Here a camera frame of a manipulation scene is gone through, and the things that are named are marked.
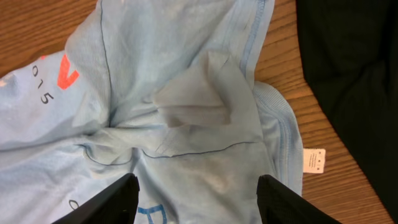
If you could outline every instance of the clothing tag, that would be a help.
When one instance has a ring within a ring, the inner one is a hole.
[[[324,149],[304,149],[303,172],[322,174],[325,167]]]

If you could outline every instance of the orange letter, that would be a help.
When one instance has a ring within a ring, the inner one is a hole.
[[[70,62],[67,58],[67,55],[64,54],[61,61],[60,72],[58,74],[58,86],[66,90],[69,88],[79,77],[79,73],[75,70],[72,74],[68,77],[69,73]]]

